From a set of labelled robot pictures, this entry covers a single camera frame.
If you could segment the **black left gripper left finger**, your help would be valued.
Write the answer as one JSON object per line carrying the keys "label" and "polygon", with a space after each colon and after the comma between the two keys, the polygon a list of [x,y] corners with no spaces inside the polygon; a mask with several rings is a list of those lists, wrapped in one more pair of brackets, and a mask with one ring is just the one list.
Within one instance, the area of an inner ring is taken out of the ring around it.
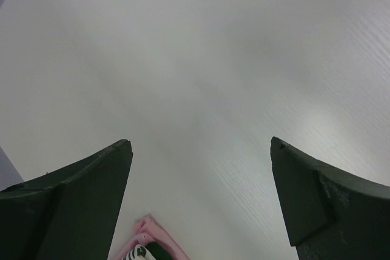
{"label": "black left gripper left finger", "polygon": [[130,141],[1,191],[1,259],[107,259]]}

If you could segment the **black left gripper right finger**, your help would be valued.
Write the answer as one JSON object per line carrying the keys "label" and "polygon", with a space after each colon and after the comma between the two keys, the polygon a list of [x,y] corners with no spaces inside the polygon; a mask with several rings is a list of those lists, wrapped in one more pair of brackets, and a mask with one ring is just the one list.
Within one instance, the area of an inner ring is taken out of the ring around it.
{"label": "black left gripper right finger", "polygon": [[271,139],[272,173],[299,259],[389,259],[389,187]]}

